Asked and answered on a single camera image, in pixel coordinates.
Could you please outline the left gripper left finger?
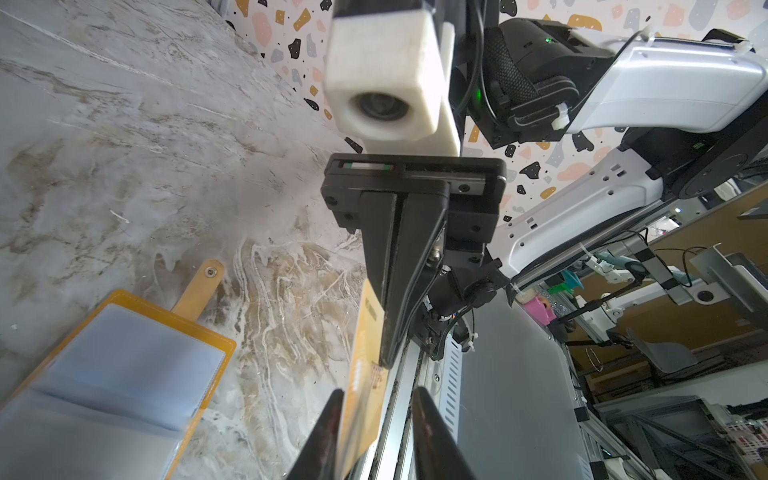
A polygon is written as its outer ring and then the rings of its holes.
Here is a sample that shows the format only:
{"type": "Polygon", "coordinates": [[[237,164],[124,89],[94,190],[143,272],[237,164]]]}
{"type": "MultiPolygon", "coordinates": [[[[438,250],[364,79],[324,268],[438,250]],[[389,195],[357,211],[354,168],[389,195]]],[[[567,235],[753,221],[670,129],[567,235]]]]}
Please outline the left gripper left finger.
{"type": "Polygon", "coordinates": [[[344,392],[335,389],[294,462],[286,480],[331,480],[334,478],[339,425],[344,392]]]}

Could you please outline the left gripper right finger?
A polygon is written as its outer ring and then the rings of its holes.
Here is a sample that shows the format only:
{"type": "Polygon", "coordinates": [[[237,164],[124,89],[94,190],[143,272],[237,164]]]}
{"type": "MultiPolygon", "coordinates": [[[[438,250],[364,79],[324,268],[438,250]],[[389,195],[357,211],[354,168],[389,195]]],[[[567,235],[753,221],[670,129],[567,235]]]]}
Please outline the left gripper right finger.
{"type": "Polygon", "coordinates": [[[475,475],[425,387],[412,395],[415,475],[426,480],[471,480],[475,475]]]}

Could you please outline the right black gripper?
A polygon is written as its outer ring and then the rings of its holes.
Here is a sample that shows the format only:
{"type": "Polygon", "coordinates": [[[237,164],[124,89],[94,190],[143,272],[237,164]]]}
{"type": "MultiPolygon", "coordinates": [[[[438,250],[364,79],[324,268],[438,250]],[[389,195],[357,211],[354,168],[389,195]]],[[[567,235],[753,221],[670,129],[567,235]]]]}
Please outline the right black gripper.
{"type": "Polygon", "coordinates": [[[441,260],[476,269],[494,235],[506,165],[490,158],[334,154],[321,196],[338,225],[362,232],[368,280],[385,311],[379,364],[394,365],[413,303],[434,269],[428,257],[441,232],[441,260]]]}

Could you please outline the gold credit card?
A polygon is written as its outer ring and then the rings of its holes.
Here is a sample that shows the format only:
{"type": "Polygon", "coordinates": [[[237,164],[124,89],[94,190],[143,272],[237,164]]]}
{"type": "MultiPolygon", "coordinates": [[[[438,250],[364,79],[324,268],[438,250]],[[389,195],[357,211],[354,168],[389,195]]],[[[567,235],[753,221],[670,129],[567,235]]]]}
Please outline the gold credit card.
{"type": "Polygon", "coordinates": [[[380,364],[385,312],[369,281],[362,287],[334,477],[345,478],[377,441],[389,369],[380,364]]]}

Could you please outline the yellow card holder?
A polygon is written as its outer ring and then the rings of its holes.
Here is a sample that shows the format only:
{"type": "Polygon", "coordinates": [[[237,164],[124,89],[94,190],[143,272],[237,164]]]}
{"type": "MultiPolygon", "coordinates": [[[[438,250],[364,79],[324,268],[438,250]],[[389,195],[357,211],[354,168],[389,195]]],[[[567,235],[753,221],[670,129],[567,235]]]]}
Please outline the yellow card holder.
{"type": "Polygon", "coordinates": [[[108,296],[2,406],[2,477],[170,478],[236,350],[199,323],[224,274],[204,262],[171,309],[108,296]]]}

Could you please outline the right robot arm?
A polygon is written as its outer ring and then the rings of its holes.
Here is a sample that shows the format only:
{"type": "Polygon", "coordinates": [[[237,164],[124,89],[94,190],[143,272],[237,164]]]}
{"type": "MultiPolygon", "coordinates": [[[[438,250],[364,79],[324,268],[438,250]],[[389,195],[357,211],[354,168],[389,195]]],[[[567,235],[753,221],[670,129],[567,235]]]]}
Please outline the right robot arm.
{"type": "Polygon", "coordinates": [[[364,146],[330,158],[321,195],[362,236],[385,368],[417,323],[423,345],[439,345],[467,311],[543,277],[575,242],[716,186],[767,142],[767,62],[722,30],[697,41],[525,18],[490,26],[477,6],[464,27],[425,9],[345,13],[332,22],[325,90],[339,129],[364,146]],[[462,155],[466,119],[495,148],[606,127],[625,137],[506,220],[506,165],[462,155]]]}

